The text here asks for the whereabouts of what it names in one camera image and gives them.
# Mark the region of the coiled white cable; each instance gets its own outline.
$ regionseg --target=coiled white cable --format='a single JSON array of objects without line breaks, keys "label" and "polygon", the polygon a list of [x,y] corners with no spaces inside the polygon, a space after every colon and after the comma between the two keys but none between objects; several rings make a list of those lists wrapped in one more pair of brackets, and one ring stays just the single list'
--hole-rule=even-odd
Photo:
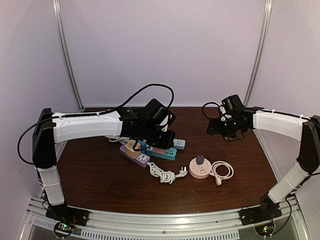
[{"label": "coiled white cable", "polygon": [[[211,167],[210,175],[215,177],[215,183],[217,186],[220,186],[223,180],[232,178],[235,173],[234,168],[226,161],[215,161],[214,163],[212,163],[211,166],[212,167]],[[225,176],[219,175],[217,173],[217,168],[219,166],[225,166],[228,169],[228,174]]]},{"label": "coiled white cable", "polygon": [[105,136],[105,137],[109,139],[110,143],[119,142],[122,145],[125,145],[130,141],[129,137],[124,137],[124,136]]},{"label": "coiled white cable", "polygon": [[172,171],[164,171],[160,167],[158,167],[153,162],[148,162],[148,165],[150,167],[150,174],[156,178],[160,178],[160,183],[168,183],[172,184],[175,179],[177,178],[183,178],[187,175],[187,167],[181,167],[181,170],[179,171],[179,174],[175,174]]}]

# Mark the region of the brown wooden surface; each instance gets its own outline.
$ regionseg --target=brown wooden surface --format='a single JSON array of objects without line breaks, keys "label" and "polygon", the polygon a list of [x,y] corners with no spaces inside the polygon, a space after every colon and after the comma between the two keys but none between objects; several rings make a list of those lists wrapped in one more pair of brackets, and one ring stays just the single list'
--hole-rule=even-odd
[{"label": "brown wooden surface", "polygon": [[[226,141],[221,136],[207,135],[208,120],[199,107],[171,108],[176,120],[170,129],[176,138],[186,140],[175,161],[151,157],[164,170],[179,172],[197,155],[211,163],[230,163],[234,176],[217,187],[211,176],[195,179],[190,174],[172,185],[122,156],[120,143],[105,137],[71,140],[58,162],[62,188],[68,205],[120,213],[181,214],[203,213],[241,208],[259,203],[260,197],[275,183],[273,171],[252,131],[245,140]],[[209,113],[215,115],[211,108]],[[224,167],[218,168],[223,174]]]}]

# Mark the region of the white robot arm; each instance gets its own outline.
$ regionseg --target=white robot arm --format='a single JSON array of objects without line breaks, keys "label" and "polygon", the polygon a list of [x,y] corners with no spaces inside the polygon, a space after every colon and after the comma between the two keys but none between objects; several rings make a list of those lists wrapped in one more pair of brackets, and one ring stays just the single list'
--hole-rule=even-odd
[{"label": "white robot arm", "polygon": [[53,218],[64,222],[75,216],[78,225],[81,225],[79,219],[85,219],[87,214],[67,206],[57,169],[55,144],[96,136],[121,136],[169,149],[174,145],[175,133],[167,128],[174,120],[175,115],[156,99],[134,110],[118,107],[74,114],[52,113],[50,108],[42,110],[38,121],[41,124],[32,136],[32,160],[51,208],[47,214],[53,213]]},{"label": "white robot arm", "polygon": [[248,129],[257,129],[301,142],[297,162],[280,182],[262,196],[261,206],[243,209],[239,213],[243,225],[269,220],[271,216],[280,216],[279,202],[298,190],[320,165],[320,117],[304,117],[260,107],[245,107],[238,95],[222,100],[219,115],[217,118],[206,116],[210,119],[208,134],[235,139],[237,131],[243,134]]}]

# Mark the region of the light purple wall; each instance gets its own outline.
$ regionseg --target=light purple wall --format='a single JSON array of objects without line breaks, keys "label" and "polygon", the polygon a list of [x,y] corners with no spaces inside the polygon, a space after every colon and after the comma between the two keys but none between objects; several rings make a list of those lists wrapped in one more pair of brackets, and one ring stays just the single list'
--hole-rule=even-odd
[{"label": "light purple wall", "polygon": [[[68,0],[61,10],[84,106],[115,106],[148,83],[175,106],[245,97],[264,0]],[[170,92],[149,89],[131,106]]]},{"label": "light purple wall", "polygon": [[[35,169],[17,155],[20,134],[43,108],[76,112],[58,41],[52,1],[0,1],[0,239],[14,240],[31,196]],[[31,160],[31,135],[22,143]]]},{"label": "light purple wall", "polygon": [[[251,106],[320,115],[320,2],[273,1],[272,19]],[[298,142],[264,132],[281,175],[296,161]],[[319,239],[320,177],[297,192],[313,240]]]}]

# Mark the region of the pink round power strip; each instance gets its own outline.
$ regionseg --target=pink round power strip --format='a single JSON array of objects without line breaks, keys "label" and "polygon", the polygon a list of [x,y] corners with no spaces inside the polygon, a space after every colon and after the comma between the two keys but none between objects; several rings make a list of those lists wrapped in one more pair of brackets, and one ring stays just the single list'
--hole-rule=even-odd
[{"label": "pink round power strip", "polygon": [[203,164],[197,164],[197,158],[195,157],[190,161],[189,164],[189,173],[192,177],[196,179],[205,179],[209,176],[211,171],[211,163],[206,158],[203,161]]}]

